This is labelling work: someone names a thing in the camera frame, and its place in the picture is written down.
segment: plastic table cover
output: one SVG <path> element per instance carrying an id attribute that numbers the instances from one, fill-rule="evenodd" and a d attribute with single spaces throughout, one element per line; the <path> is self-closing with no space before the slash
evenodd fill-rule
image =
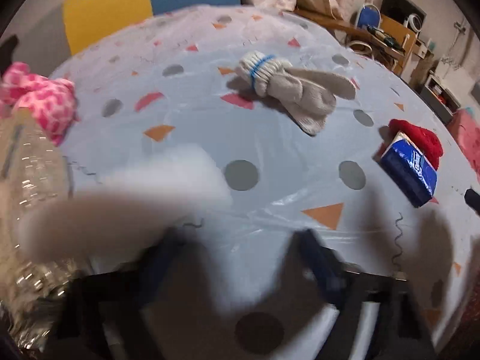
<path id="1" fill-rule="evenodd" d="M 234 73 L 253 50 L 346 75 L 356 99 L 338 98 L 310 137 Z M 479 232 L 463 194 L 479 185 L 433 112 L 380 64 L 293 14 L 202 5 L 124 28 L 66 61 L 58 77 L 76 84 L 80 121 L 61 146 L 75 189 L 181 143 L 203 147 L 234 188 L 230 212 L 194 220 L 198 245 L 174 262 L 145 311 L 168 360 L 255 357 L 263 349 L 249 349 L 239 332 L 246 315 L 275 321 L 281 337 L 264 340 L 274 342 L 263 352 L 270 358 L 314 358 L 331 323 L 292 245 L 292 232 L 306 227 L 365 272 L 402 269 L 437 347 L 453 333 Z M 432 130 L 445 150 L 435 199 L 419 209 L 373 159 L 393 118 Z"/>

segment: pink cloth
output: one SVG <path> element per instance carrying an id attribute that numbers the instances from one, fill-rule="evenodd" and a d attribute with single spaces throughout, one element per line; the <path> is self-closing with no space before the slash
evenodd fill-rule
<path id="1" fill-rule="evenodd" d="M 447 126 L 448 131 L 457 142 L 463 155 L 477 173 L 480 182 L 480 128 L 467 110 L 455 112 L 452 121 Z"/>
<path id="2" fill-rule="evenodd" d="M 3 75 L 0 103 L 2 107 L 13 106 L 13 112 L 29 108 L 33 118 L 58 146 L 75 119 L 74 91 L 74 83 L 67 79 L 49 80 L 30 74 L 27 64 L 14 62 Z"/>

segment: blue rubber band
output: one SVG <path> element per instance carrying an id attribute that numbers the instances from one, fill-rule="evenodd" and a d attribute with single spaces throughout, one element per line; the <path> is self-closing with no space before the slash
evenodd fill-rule
<path id="1" fill-rule="evenodd" d="M 264 56 L 260 61 L 258 61 L 254 67 L 251 68 L 251 71 L 250 71 L 250 78 L 251 78 L 251 88 L 255 91 L 255 74 L 257 74 L 258 72 L 258 69 L 267 61 L 269 61 L 270 59 L 273 59 L 275 58 L 274 55 L 270 54 L 270 55 L 266 55 Z"/>

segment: blue tissue packet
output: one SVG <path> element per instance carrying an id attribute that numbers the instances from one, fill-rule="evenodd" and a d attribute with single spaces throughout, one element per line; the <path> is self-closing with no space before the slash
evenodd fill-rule
<path id="1" fill-rule="evenodd" d="M 399 132 L 387 147 L 380 165 L 414 207 L 421 207 L 434 196 L 437 172 L 404 133 Z"/>

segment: yellow panel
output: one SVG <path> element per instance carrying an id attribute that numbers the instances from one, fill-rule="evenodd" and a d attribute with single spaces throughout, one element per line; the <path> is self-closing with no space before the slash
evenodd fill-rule
<path id="1" fill-rule="evenodd" d="M 71 54 L 152 15 L 150 0 L 66 0 L 63 21 Z"/>

